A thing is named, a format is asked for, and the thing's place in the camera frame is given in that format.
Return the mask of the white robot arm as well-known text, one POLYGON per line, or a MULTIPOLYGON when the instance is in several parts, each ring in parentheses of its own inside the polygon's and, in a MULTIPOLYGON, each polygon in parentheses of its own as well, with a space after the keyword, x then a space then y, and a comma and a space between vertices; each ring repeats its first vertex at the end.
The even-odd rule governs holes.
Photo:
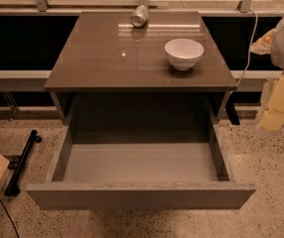
POLYGON ((255 132, 259 137, 266 138, 284 125, 284 17, 274 29, 253 43, 250 50, 257 55, 270 55, 271 62, 283 70, 278 79, 269 80, 264 85, 262 92, 269 96, 261 100, 255 132))

